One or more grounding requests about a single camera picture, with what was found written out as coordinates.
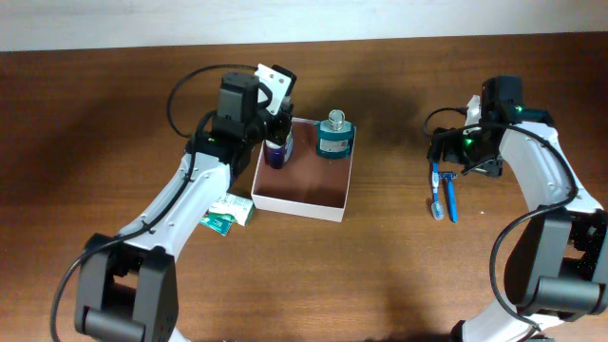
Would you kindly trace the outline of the red green toothpaste tube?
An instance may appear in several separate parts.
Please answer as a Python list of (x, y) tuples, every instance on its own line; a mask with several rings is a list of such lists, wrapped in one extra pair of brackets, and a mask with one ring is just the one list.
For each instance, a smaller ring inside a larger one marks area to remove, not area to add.
[(228, 235), (229, 231), (232, 228), (233, 222), (229, 219), (214, 216), (214, 215), (205, 215), (200, 220), (199, 223), (215, 232), (225, 237)]

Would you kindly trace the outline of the green white soap packet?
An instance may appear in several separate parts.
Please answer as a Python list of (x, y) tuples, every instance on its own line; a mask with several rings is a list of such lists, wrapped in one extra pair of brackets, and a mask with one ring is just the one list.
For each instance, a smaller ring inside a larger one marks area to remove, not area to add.
[(209, 216), (219, 217), (246, 226), (254, 210), (254, 202), (251, 199), (226, 193), (209, 207), (207, 213)]

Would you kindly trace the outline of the purple foaming soap pump bottle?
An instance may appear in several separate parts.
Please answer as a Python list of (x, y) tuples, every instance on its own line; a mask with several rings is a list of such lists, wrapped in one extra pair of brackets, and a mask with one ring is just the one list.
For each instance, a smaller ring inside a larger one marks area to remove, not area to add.
[(286, 136), (284, 144), (266, 141), (264, 143), (265, 161), (274, 169), (283, 168), (292, 155), (294, 149), (293, 130)]

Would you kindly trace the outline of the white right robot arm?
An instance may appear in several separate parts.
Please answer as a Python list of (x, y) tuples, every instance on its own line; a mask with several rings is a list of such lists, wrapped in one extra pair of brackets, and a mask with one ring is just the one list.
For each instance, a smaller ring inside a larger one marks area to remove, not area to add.
[(496, 237), (488, 261), (494, 301), (459, 321), (451, 341), (544, 341), (545, 331), (607, 309), (607, 212), (565, 157), (550, 113), (523, 101), (523, 81), (496, 76), (458, 108), (461, 127), (426, 130), (429, 183), (446, 185), (456, 220), (453, 179), (439, 162), (498, 178), (508, 165), (527, 213)]

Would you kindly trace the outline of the pink cardboard box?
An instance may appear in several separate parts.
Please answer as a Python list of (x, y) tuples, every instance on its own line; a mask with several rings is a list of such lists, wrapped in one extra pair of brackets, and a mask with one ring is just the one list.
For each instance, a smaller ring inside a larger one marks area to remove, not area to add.
[(264, 149), (257, 158), (251, 198), (259, 210), (340, 222), (346, 212), (354, 156), (330, 160), (316, 155), (313, 120), (293, 119), (294, 147), (274, 169)]

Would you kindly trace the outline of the teal mouthwash bottle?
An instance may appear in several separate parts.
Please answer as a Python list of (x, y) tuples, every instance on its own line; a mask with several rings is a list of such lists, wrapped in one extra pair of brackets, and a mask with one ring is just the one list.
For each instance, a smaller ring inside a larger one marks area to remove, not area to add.
[(325, 159), (345, 159), (351, 155), (355, 126), (345, 113), (333, 109), (325, 121), (316, 124), (316, 154)]

